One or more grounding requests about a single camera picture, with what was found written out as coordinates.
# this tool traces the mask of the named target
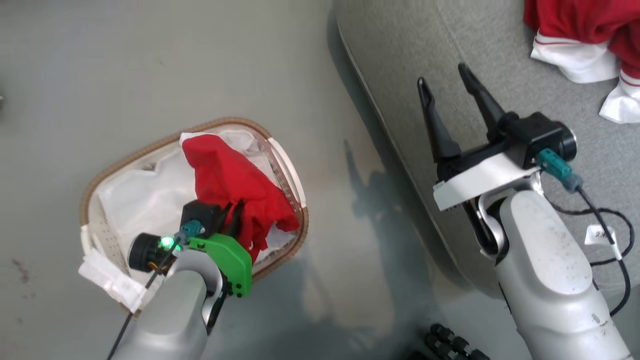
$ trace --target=couch cushion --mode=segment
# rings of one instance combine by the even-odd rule
[[[617,125],[598,116],[616,81],[578,85],[557,68],[529,57],[533,32],[522,21],[522,1],[339,1],[343,41],[377,107],[389,137],[461,273],[480,290],[499,297],[493,265],[479,253],[462,209],[439,212],[433,201],[435,166],[416,91],[424,76],[449,131],[463,149],[482,145],[484,122],[465,91],[457,66],[466,62],[505,110],[521,116],[542,111],[574,130],[579,151],[572,162],[598,206],[618,209],[640,224],[640,126]],[[565,208],[582,209],[557,181],[543,179],[548,196]],[[623,247],[625,224],[607,217]],[[581,243],[592,216],[566,217]],[[611,257],[608,248],[585,248],[590,260]],[[633,285],[640,282],[640,253],[626,258]],[[603,290],[623,288],[617,264],[594,269]]]

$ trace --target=laundry basket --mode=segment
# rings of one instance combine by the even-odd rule
[[[269,160],[275,175],[276,185],[284,192],[300,223],[298,229],[293,232],[294,236],[291,241],[253,265],[253,281],[255,282],[282,265],[302,246],[307,236],[308,211],[305,194],[296,169],[280,144],[263,127],[251,120],[229,117],[186,129],[184,132],[216,134],[233,130],[246,131],[255,137],[259,151],[265,154]],[[128,156],[107,168],[90,183],[84,193],[80,209],[80,238],[85,255],[88,255],[95,248],[127,276],[131,276],[135,271],[129,268],[125,257],[128,248],[123,249],[124,245],[122,245],[117,231],[114,231],[112,225],[109,224],[98,191],[101,186],[107,186],[127,172],[152,168],[163,156],[175,152],[180,148],[181,133],[169,136]]]

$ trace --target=green led light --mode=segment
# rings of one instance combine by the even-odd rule
[[[162,245],[163,247],[172,247],[173,246],[173,238],[169,237],[169,236],[165,236],[164,238],[160,239],[160,245]]]

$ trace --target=stain on floor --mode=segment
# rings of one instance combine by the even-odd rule
[[[31,274],[29,274],[29,270],[24,266],[24,264],[18,259],[11,259],[11,262],[15,265],[20,273],[20,282],[22,284],[26,284],[31,280]]]

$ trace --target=red cloth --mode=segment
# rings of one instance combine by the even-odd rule
[[[547,37],[600,44],[640,79],[640,0],[525,0],[524,21]]]
[[[266,237],[274,222],[282,231],[298,228],[296,213],[282,190],[220,137],[190,138],[182,143],[182,150],[195,169],[198,200],[223,208],[229,202],[235,207],[238,201],[244,201],[242,228],[237,240],[254,262],[258,253],[267,248]]]

